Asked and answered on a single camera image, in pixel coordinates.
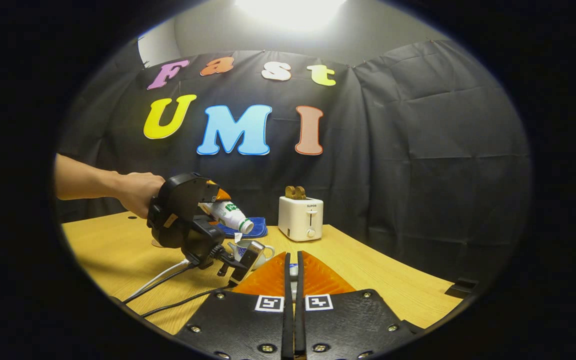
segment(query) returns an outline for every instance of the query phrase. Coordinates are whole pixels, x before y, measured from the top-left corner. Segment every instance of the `mug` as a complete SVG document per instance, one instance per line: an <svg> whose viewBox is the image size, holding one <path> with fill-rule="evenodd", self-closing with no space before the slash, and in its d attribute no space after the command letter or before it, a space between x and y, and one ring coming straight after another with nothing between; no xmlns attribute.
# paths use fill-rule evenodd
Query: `mug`
<svg viewBox="0 0 576 360"><path fill-rule="evenodd" d="M244 253L246 253L246 249L248 248L250 243L253 241L254 241L254 239L245 239L245 240L239 240L237 242L237 244L228 243L228 246L230 246L230 248L232 249L232 254L235 256L235 260L239 261L242 259L242 256L244 255ZM272 254L270 256L266 257L266 255L261 253L261 255L259 255L258 260L256 260L256 264L254 264L252 270L258 269L261 265L265 264L268 260L272 259L273 256L275 256L275 248L274 247L266 245L265 248L270 249L270 251L272 251Z"/></svg>

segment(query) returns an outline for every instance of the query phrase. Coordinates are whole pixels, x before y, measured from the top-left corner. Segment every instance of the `blue letter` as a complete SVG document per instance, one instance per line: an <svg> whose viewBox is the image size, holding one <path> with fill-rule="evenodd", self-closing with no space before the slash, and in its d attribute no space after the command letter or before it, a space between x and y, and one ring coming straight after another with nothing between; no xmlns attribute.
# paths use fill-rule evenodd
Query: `blue letter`
<svg viewBox="0 0 576 360"><path fill-rule="evenodd" d="M242 155L266 155L270 148L266 145L266 117L273 109L269 105L252 105L237 122L226 105L206 108L208 124L203 135L203 143L197 147L199 155L219 153L217 134L227 154L235 148L242 134L244 139L237 151Z"/></svg>

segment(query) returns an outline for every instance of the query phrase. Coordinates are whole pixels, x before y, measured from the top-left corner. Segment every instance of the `cable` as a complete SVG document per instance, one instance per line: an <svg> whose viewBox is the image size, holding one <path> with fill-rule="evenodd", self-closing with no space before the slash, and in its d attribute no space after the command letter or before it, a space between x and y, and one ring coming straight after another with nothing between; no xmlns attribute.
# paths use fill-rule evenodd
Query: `cable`
<svg viewBox="0 0 576 360"><path fill-rule="evenodd" d="M163 278L163 280L159 280L159 281L155 282L155 284L152 285L151 287L148 287L147 289L141 290L141 292L137 292L137 294L134 294L134 295L128 297L127 299L125 299L125 300L123 301L124 305L130 303L131 301L133 301L133 300L135 300L135 299L137 299L138 297L142 296L143 294L146 294L147 292L150 292L152 289L155 289L155 288L158 287L159 285L165 283L165 282L168 281L168 280L171 280L172 278L174 278L175 276L178 276L179 274L183 273L184 271L187 271L187 270L192 269L192 268L194 268L194 267L195 267L195 265L193 265L193 264L188 264L185 268L183 268L183 269L181 269L181 270L179 270L179 271L173 272L171 275Z"/></svg>
<svg viewBox="0 0 576 360"><path fill-rule="evenodd" d="M158 309L151 310L151 311L146 312L145 314L143 314L143 315L141 315L141 316L144 317L144 318L145 318L145 317L150 317L151 315L153 315L153 314L155 314L155 313L162 312L163 310L167 310L167 309L170 309L170 308L175 308L175 307L180 306L180 305L184 305L185 303L188 303L189 301L195 300L195 299L197 299L198 297L206 296L206 295L208 295L208 294L210 294L210 293L212 293L212 292L216 292L216 291L218 291L218 290L228 289L228 288L230 288L230 287L231 287L231 286L228 285L228 286L217 287L217 289L212 289L212 290L204 291L204 292L201 292L201 293L199 293L199 294L190 296L189 298L187 298L187 299L185 299L185 300L179 301L178 303L173 303L172 305L166 305L166 306L162 306L162 307L160 307L160 308L158 308Z"/></svg>
<svg viewBox="0 0 576 360"><path fill-rule="evenodd" d="M146 284L142 287L140 287L137 291L133 292L132 294L130 294L130 296L135 296L137 295L137 293L141 292L142 290L146 289L148 287L148 285L153 284L155 282L155 280L157 280L158 278L161 278L163 276L163 274L166 274L167 272L171 271L174 268L180 267L181 265L186 265L186 264L190 264L190 261L188 259L183 259L182 262L179 262L179 264L174 264L173 266L170 266L169 268L165 269L164 271L162 271L160 274L158 274L157 276L154 276L152 278L152 280L146 282Z"/></svg>

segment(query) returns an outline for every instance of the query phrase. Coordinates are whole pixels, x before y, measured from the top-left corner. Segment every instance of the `white cable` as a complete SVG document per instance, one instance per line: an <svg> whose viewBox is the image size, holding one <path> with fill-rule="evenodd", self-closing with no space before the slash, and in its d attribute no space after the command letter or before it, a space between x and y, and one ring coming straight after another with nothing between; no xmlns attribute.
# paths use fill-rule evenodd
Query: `white cable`
<svg viewBox="0 0 576 360"><path fill-rule="evenodd" d="M137 291L133 292L133 294L131 294L128 297L133 297L138 292L141 292L142 290L146 289L148 287L148 285L153 284L155 282L155 280L157 280L158 278L161 278L163 276L163 274L166 274L167 272L171 271L172 269L178 268L178 267L180 267L182 265L186 265L186 264L190 264L190 261L188 259L183 259L183 261L179 262L179 264L174 264L173 266L170 266L169 268L165 269L164 271L162 271L157 276L154 276L152 278L152 280L146 282L146 284L144 286L140 287Z"/></svg>

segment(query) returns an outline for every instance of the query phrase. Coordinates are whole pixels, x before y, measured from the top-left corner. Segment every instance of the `white wall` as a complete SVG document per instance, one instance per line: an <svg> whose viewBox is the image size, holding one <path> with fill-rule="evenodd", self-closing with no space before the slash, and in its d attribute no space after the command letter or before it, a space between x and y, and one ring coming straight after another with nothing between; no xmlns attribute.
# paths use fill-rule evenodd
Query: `white wall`
<svg viewBox="0 0 576 360"><path fill-rule="evenodd" d="M379 0L346 0L325 27L309 32L260 21L235 0L207 0L147 32L139 52L147 67L190 55L263 49L358 65L428 39L448 36Z"/></svg>
<svg viewBox="0 0 576 360"><path fill-rule="evenodd" d="M137 45L141 61L146 63L146 68L181 57L175 37L174 17L153 27L140 37Z"/></svg>

